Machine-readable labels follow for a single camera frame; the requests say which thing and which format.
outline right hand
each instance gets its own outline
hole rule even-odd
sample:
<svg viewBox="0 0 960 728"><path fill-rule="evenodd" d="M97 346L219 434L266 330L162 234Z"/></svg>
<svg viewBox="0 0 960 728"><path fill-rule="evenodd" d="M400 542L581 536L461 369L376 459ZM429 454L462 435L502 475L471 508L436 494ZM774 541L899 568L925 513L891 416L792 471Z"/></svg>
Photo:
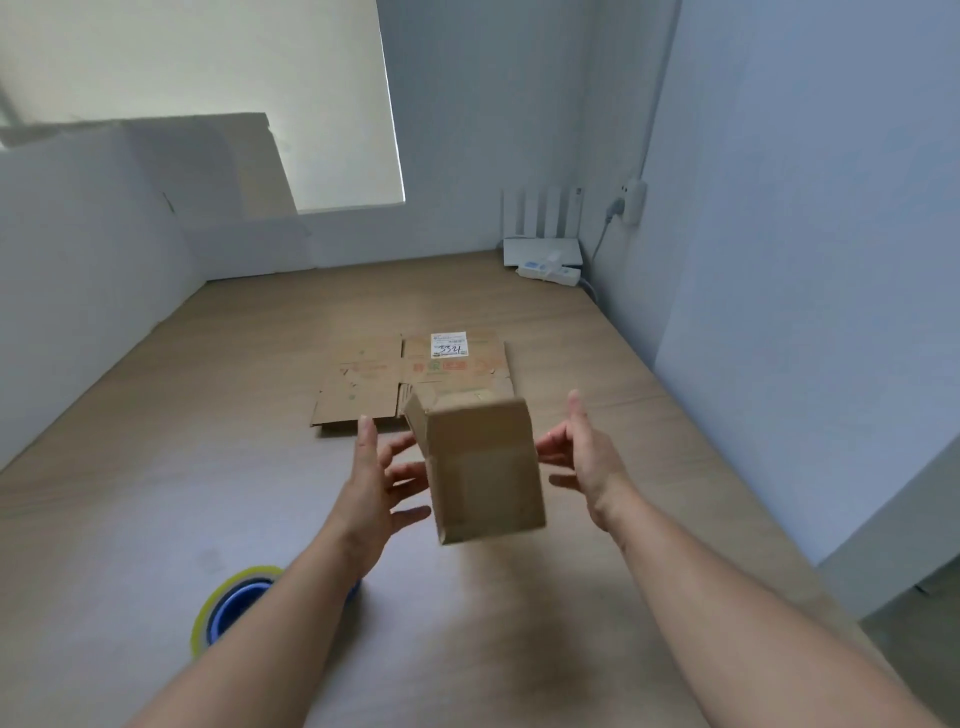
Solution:
<svg viewBox="0 0 960 728"><path fill-rule="evenodd" d="M573 471L552 473L548 479L583 493L593 522L606 531L618 494L634 486L610 435L590 424L577 390L567 396L566 406L567 418L537 440L537 457L544 465Z"/></svg>

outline forearm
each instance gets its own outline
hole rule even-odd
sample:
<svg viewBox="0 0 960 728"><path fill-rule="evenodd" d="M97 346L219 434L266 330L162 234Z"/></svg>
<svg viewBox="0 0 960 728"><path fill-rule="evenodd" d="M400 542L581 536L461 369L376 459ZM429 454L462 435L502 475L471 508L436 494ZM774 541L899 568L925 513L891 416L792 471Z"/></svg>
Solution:
<svg viewBox="0 0 960 728"><path fill-rule="evenodd" d="M339 536L321 531L249 612L131 726L301 726L355 578Z"/></svg>
<svg viewBox="0 0 960 728"><path fill-rule="evenodd" d="M608 523L711 724L939 725L866 657L632 488L617 492Z"/></svg>

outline flattened cardboard box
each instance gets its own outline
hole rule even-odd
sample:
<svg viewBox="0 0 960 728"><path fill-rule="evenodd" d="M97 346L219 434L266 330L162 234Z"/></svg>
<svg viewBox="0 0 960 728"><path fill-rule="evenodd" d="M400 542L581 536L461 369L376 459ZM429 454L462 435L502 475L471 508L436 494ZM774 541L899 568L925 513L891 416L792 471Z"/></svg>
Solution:
<svg viewBox="0 0 960 728"><path fill-rule="evenodd" d="M467 331L466 356L432 358L429 336L346 342L332 350L313 424L361 414L410 423L426 461L442 544L546 525L530 413L503 344Z"/></svg>
<svg viewBox="0 0 960 728"><path fill-rule="evenodd" d="M311 424L399 417L414 385L438 394L490 390L512 397L507 356L496 332L467 331L467 356L431 358L430 335L377 336L333 345L324 363Z"/></svg>

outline hand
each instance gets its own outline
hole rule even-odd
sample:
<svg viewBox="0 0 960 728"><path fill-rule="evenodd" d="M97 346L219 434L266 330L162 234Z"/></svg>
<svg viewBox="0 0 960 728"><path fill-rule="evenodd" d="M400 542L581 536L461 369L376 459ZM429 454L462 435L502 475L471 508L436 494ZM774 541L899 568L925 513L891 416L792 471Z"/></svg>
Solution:
<svg viewBox="0 0 960 728"><path fill-rule="evenodd" d="M583 493L593 522L606 531L615 495L633 489L633 483L610 435L593 429L577 390L567 396L566 407L567 419L538 439L537 456L544 465L574 471L552 473L548 479Z"/></svg>
<svg viewBox="0 0 960 728"><path fill-rule="evenodd" d="M423 461L393 462L417 442L413 433L400 435L380 449L376 436L373 420L362 416L357 423L353 470L324 524L324 530L342 539L358 579L370 572L391 536L430 515L428 505L391 513L403 500L427 489Z"/></svg>

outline left hand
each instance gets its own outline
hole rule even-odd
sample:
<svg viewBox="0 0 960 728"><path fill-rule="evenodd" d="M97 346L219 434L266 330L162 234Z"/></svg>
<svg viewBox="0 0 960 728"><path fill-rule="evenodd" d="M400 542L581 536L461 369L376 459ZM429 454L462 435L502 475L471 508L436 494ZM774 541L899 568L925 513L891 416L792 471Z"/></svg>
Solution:
<svg viewBox="0 0 960 728"><path fill-rule="evenodd" d="M353 470L324 524L324 530L331 529L343 539L358 579L373 568L391 536L430 515L428 505L391 512L408 497L427 489L423 461L394 463L395 456L417 442L414 434L407 432L379 449L376 439L373 420L361 417Z"/></svg>

